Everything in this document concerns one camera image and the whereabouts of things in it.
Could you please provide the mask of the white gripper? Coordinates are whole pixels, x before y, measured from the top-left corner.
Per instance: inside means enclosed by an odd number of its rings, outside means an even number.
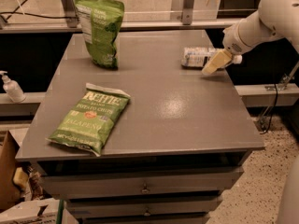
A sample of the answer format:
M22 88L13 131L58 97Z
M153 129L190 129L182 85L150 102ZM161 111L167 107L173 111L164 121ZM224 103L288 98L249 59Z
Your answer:
M223 30L222 44L224 49L219 49L206 63L202 69L204 75L211 75L219 68L225 66L233 59L233 55L242 55L252 50L246 45L239 35L239 24L236 23Z

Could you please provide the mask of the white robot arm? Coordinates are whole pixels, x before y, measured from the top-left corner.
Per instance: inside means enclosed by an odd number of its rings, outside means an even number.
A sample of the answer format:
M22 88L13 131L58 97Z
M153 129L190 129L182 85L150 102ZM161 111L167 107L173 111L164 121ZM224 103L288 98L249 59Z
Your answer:
M202 69L204 75L233 62L265 42L286 38L299 52L299 0L260 0L258 9L245 19L225 28L223 49Z

